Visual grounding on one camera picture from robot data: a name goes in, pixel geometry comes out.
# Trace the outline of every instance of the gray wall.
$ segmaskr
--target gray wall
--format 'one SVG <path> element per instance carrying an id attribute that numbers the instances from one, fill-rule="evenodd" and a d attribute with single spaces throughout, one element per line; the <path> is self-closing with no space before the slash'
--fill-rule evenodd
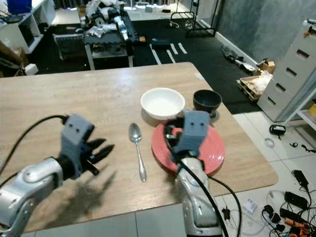
<path id="1" fill-rule="evenodd" d="M 256 61 L 280 61 L 316 0 L 225 0 L 218 31 Z"/>

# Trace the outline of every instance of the robotic hand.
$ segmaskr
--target robotic hand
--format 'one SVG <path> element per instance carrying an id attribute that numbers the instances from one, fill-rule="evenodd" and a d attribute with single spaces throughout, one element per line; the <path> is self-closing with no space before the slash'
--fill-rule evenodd
<path id="1" fill-rule="evenodd" d="M 187 111 L 184 118 L 168 122 L 164 127 L 166 143 L 177 166 L 176 189 L 182 200 L 186 233 L 189 236 L 221 236 L 222 228 L 213 206 L 197 181 L 183 169 L 185 164 L 208 187 L 204 163 L 198 159 L 199 147 L 208 132 L 209 114 Z M 172 135 L 175 127 L 183 128 L 181 134 Z"/>
<path id="2" fill-rule="evenodd" d="M 63 180 L 77 179 L 87 170 L 93 175 L 99 173 L 93 164 L 106 157 L 114 146 L 106 146 L 93 155 L 92 151 L 105 141 L 87 142 L 93 129 L 94 125 L 83 117 L 71 115 L 62 131 L 59 157 L 24 168 L 13 182 L 0 189 L 0 237 L 20 236 L 35 207 L 62 186 Z"/>

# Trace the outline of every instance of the silver spoon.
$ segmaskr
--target silver spoon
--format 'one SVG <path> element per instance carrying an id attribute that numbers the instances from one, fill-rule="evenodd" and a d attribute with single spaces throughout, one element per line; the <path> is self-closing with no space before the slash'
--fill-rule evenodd
<path id="1" fill-rule="evenodd" d="M 142 157 L 140 155 L 138 143 L 142 139 L 142 133 L 139 129 L 139 126 L 135 123 L 132 123 L 129 126 L 129 139 L 135 143 L 136 145 L 136 150 L 137 150 L 137 156 L 138 156 L 138 169 L 139 169 L 139 176 L 140 179 L 145 182 L 147 179 L 147 174 L 145 170 L 145 166 L 142 160 Z"/>

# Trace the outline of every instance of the white baseboard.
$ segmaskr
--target white baseboard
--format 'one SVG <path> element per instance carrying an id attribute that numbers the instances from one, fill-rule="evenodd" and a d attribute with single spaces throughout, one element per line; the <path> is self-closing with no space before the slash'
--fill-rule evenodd
<path id="1" fill-rule="evenodd" d="M 228 46 L 238 56 L 242 56 L 244 62 L 250 64 L 253 67 L 256 67 L 257 62 L 253 58 L 251 58 L 248 54 L 246 54 L 244 51 L 242 51 L 240 48 L 238 48 L 236 45 L 234 45 L 231 41 L 229 41 L 227 38 L 225 38 L 221 33 L 216 32 L 215 38 L 219 42 L 221 42 L 223 45 Z"/>

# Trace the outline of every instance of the black charger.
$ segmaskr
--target black charger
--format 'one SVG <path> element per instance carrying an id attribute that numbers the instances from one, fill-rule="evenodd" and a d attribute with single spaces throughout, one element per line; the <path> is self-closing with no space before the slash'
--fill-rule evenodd
<path id="1" fill-rule="evenodd" d="M 286 128 L 282 125 L 272 124 L 269 128 L 269 132 L 273 135 L 278 136 L 278 138 L 281 140 L 280 136 L 285 134 Z"/>

